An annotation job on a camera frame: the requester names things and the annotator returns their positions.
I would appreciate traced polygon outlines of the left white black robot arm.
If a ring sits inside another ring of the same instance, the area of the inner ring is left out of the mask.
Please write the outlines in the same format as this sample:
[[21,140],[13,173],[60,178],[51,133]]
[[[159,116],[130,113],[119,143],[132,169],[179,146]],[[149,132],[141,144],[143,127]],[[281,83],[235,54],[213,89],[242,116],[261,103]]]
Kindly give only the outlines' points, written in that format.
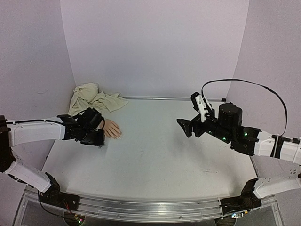
[[45,140],[74,140],[82,145],[104,145],[105,119],[94,108],[75,116],[61,114],[51,119],[9,121],[0,117],[0,171],[21,183],[45,193],[52,205],[63,202],[60,185],[49,173],[28,166],[12,150],[13,147]]

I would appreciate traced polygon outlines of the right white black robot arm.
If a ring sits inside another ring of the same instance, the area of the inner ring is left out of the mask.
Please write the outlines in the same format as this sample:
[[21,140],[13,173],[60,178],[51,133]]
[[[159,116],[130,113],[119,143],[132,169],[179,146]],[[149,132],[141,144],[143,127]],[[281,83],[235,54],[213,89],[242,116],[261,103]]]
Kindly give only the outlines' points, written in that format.
[[[218,117],[200,111],[192,120],[177,119],[186,137],[207,133],[229,144],[230,148],[248,156],[263,156],[294,164],[301,163],[301,140],[274,135],[258,128],[242,126],[242,109],[233,103],[219,106]],[[291,170],[287,176],[257,178],[251,191],[258,199],[273,194],[300,189],[301,174]]]

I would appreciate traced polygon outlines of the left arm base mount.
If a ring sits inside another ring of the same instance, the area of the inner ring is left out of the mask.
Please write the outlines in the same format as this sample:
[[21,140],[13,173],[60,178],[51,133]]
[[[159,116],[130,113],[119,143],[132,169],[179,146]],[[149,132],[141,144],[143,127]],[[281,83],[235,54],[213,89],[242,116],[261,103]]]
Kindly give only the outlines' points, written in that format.
[[80,197],[78,195],[62,192],[59,185],[51,185],[47,191],[39,194],[39,201],[60,208],[77,210]]

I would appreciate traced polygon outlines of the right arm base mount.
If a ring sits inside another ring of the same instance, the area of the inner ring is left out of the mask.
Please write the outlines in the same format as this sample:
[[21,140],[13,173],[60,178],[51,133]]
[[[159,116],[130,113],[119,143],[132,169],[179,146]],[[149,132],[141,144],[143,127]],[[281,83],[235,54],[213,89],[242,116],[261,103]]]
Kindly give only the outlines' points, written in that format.
[[240,196],[221,199],[220,207],[222,216],[225,217],[261,207],[261,200],[253,190],[243,191]]

